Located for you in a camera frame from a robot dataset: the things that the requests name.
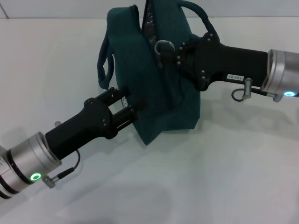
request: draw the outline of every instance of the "silver metal joint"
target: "silver metal joint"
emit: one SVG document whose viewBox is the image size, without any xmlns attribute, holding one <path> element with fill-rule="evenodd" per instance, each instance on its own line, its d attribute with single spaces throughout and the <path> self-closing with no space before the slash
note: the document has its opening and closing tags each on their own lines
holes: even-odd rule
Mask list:
<svg viewBox="0 0 299 224">
<path fill-rule="evenodd" d="M 267 76 L 261 90 L 283 96 L 299 93 L 299 54 L 280 50 L 268 53 Z"/>
<path fill-rule="evenodd" d="M 252 87 L 252 79 L 246 78 L 245 79 L 244 95 L 242 97 L 243 100 L 251 98 L 251 87 Z"/>
<path fill-rule="evenodd" d="M 59 181 L 58 176 L 54 176 L 53 178 L 49 177 L 48 175 L 42 178 L 42 181 L 50 188 L 54 188 L 56 186 L 56 182 Z"/>
<path fill-rule="evenodd" d="M 268 92 L 267 96 L 271 97 L 274 102 L 278 103 L 282 99 L 283 94 L 274 94 L 274 93 Z"/>
<path fill-rule="evenodd" d="M 7 200 L 61 165 L 49 150 L 47 140 L 37 133 L 0 155 L 0 194 Z"/>
</svg>

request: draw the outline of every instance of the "teal bag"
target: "teal bag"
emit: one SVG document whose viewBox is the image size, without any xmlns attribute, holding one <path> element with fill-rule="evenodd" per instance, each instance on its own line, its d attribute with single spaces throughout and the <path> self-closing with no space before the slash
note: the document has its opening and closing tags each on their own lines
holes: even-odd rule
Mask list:
<svg viewBox="0 0 299 224">
<path fill-rule="evenodd" d="M 192 34 L 181 7 L 194 10 L 207 30 L 218 38 L 206 13 L 197 5 L 181 0 L 150 1 L 157 40 L 168 40 L 178 49 Z M 145 105 L 134 122 L 147 145 L 162 131 L 194 129 L 199 119 L 200 93 L 179 76 L 176 66 L 159 67 L 154 46 L 140 29 L 137 6 L 113 8 L 107 15 L 107 32 L 100 50 L 98 76 L 108 89 L 114 72 L 119 89 L 127 88 L 129 105 Z M 108 72 L 103 65 L 108 59 Z"/>
</svg>

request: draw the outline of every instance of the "screw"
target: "screw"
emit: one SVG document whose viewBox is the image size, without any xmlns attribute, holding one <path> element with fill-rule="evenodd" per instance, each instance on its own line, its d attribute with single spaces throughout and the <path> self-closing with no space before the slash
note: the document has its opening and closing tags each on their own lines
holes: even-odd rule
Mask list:
<svg viewBox="0 0 299 224">
<path fill-rule="evenodd" d="M 56 121 L 54 125 L 55 125 L 55 127 L 57 127 L 57 126 L 61 125 L 61 122 L 60 121 Z"/>
</svg>

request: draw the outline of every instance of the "white surface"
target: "white surface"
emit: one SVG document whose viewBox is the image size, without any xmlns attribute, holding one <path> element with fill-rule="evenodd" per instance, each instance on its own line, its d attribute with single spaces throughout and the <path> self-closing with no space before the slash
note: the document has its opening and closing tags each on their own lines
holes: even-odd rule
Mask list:
<svg viewBox="0 0 299 224">
<path fill-rule="evenodd" d="M 0 8 L 0 19 L 5 19 L 5 15 L 1 8 Z"/>
<path fill-rule="evenodd" d="M 143 14 L 146 0 L 1 0 L 10 18 L 106 18 L 113 7 L 136 4 Z M 299 16 L 298 0 L 190 0 L 211 17 Z M 186 15 L 195 14 L 186 10 Z"/>
<path fill-rule="evenodd" d="M 205 33 L 198 19 L 189 22 Z M 299 18 L 211 22 L 223 44 L 299 52 Z M 0 30 L 0 145 L 46 133 L 102 92 L 105 20 L 1 20 Z M 202 93 L 195 130 L 163 133 L 147 147 L 132 126 L 93 140 L 73 175 L 55 189 L 39 181 L 16 195 L 0 207 L 0 223 L 297 224 L 299 101 L 253 95 L 237 103 L 230 93 L 238 87 L 218 82 Z"/>
</svg>

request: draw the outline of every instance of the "teal strap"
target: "teal strap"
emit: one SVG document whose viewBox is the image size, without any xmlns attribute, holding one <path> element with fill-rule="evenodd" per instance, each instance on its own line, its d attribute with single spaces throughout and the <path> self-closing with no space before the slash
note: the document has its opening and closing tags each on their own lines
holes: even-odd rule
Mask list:
<svg viewBox="0 0 299 224">
<path fill-rule="evenodd" d="M 201 18 L 207 31 L 210 34 L 213 34 L 214 37 L 216 38 L 216 40 L 220 41 L 219 36 L 218 36 L 216 30 L 214 29 L 213 25 L 209 21 L 209 18 L 207 16 L 206 12 L 200 6 L 196 5 L 195 3 L 183 1 L 183 0 L 179 0 L 178 5 L 181 7 L 188 8 L 188 9 L 192 10 L 193 12 L 195 12 Z"/>
<path fill-rule="evenodd" d="M 102 89 L 108 89 L 109 83 L 112 79 L 113 72 L 114 72 L 114 59 L 113 59 L 113 50 L 109 45 L 108 34 L 106 32 L 104 41 L 101 46 L 99 59 L 98 59 L 98 77 L 99 77 L 99 84 Z M 108 59 L 108 73 L 107 76 L 105 75 L 104 64 L 106 59 Z"/>
</svg>

